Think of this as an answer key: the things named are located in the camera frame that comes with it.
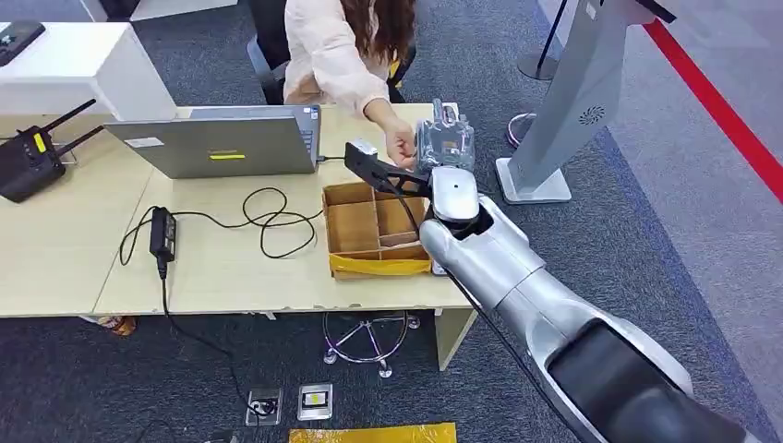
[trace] black router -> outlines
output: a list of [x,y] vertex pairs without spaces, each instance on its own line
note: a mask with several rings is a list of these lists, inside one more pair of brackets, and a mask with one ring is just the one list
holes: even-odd
[[0,196],[21,203],[51,185],[66,173],[60,161],[67,152],[103,130],[103,126],[56,149],[49,133],[64,122],[95,104],[90,100],[44,127],[30,126],[17,131],[0,145]]

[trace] black stanchion post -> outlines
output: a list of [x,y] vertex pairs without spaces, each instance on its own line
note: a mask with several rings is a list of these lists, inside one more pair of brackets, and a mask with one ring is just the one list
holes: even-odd
[[549,46],[552,44],[552,40],[555,38],[555,32],[558,30],[562,13],[565,11],[565,5],[568,0],[562,0],[560,2],[560,9],[555,16],[555,21],[552,23],[552,29],[549,31],[547,37],[547,43],[544,45],[544,50],[541,51],[541,55],[538,54],[525,54],[519,57],[517,62],[517,68],[520,72],[530,78],[536,80],[552,80],[555,77],[555,72],[558,70],[558,61],[547,55],[549,52]]

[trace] red line on floor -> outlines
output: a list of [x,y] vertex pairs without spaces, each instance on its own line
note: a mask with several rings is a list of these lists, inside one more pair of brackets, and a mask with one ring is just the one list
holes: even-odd
[[699,66],[685,53],[666,27],[657,20],[644,25],[647,33],[669,60],[696,99],[712,115],[720,129],[764,181],[769,190],[783,203],[783,166],[764,143],[745,124],[729,102],[709,81]]

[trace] silver laptop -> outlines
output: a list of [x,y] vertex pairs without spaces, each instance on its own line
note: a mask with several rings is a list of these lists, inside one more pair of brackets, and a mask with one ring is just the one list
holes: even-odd
[[318,106],[220,106],[104,126],[170,178],[312,174],[318,165]]

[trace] yellow mat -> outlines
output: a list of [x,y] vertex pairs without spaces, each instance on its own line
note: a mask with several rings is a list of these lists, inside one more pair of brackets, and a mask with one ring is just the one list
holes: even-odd
[[454,423],[376,429],[292,429],[288,443],[456,443]]

